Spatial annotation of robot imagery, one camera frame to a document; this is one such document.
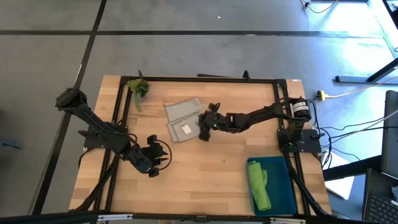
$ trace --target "green cloth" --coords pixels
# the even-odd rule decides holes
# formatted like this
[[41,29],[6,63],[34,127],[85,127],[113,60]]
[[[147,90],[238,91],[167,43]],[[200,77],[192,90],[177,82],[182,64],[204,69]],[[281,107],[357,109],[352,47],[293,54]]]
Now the green cloth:
[[251,192],[256,202],[257,208],[260,211],[271,209],[271,202],[266,191],[268,174],[266,170],[261,169],[259,162],[252,161],[249,163],[249,180]]

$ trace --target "wooden table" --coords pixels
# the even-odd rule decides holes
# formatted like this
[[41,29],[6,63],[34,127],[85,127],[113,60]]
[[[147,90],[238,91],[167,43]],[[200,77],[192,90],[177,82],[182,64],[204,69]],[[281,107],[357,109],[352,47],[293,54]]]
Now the wooden table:
[[[120,76],[104,76],[95,113],[111,121]],[[212,131],[209,142],[199,139],[173,144],[166,124],[165,104],[198,97],[207,108],[220,102],[220,113],[248,113],[275,102],[272,85],[260,83],[150,82],[152,84],[138,112],[130,104],[127,125],[141,146],[156,134],[172,148],[171,165],[155,178],[138,173],[129,162],[119,164],[111,210],[129,213],[173,213],[207,215],[254,215],[248,193],[246,159],[281,156],[276,130],[277,119],[255,124],[239,134]],[[287,80],[290,97],[304,97],[300,80]],[[122,102],[126,98],[127,85]],[[119,118],[123,112],[121,103]],[[76,180],[70,208],[79,206],[98,182],[104,150],[84,156]],[[301,153],[305,183],[322,208],[331,213],[319,161],[311,153]],[[103,191],[104,207],[107,186]],[[298,212],[303,213],[300,191],[295,187]]]

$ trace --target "keyboard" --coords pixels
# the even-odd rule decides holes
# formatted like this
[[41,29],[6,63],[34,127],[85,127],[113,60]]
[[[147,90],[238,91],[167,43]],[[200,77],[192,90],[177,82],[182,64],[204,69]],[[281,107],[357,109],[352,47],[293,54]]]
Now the keyboard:
[[364,220],[386,224],[398,224],[398,206],[391,199],[368,192]]

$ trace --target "gray floor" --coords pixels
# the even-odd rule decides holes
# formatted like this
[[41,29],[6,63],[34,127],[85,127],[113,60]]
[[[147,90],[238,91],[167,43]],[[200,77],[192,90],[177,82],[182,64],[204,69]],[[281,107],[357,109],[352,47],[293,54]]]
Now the gray floor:
[[[99,4],[95,0],[2,0],[0,29],[91,29]],[[312,4],[319,9],[327,5]],[[302,79],[311,98],[317,90],[337,95],[363,87],[337,84],[333,78],[368,76],[393,59],[365,3],[340,2],[324,14],[314,14],[304,11],[299,0],[118,0],[108,1],[99,28],[348,31],[375,38],[98,36],[81,86],[90,106],[95,105],[103,75],[137,75],[138,69],[148,76],[232,77],[249,70],[257,78]],[[0,36],[0,136],[24,145],[21,150],[0,149],[1,217],[28,212],[62,115],[54,108],[55,97],[73,85],[87,40],[87,36]],[[319,103],[321,126],[342,127],[380,118],[387,90],[398,88],[380,86]],[[68,209],[83,144],[77,131],[85,128],[72,118],[46,213]],[[363,159],[380,153],[381,135],[382,131],[361,133],[333,146]]]

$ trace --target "teal tray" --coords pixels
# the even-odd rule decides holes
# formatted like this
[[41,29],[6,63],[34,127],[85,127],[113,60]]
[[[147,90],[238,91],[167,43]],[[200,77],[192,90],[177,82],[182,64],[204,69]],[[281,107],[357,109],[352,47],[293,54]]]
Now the teal tray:
[[[259,162],[261,168],[266,170],[268,174],[266,190],[272,208],[265,212],[261,212],[257,209],[256,202],[251,192],[248,169],[248,163],[251,161]],[[293,215],[297,213],[285,158],[282,156],[249,158],[246,164],[246,170],[248,173],[251,209],[256,216],[266,217],[272,215]]]

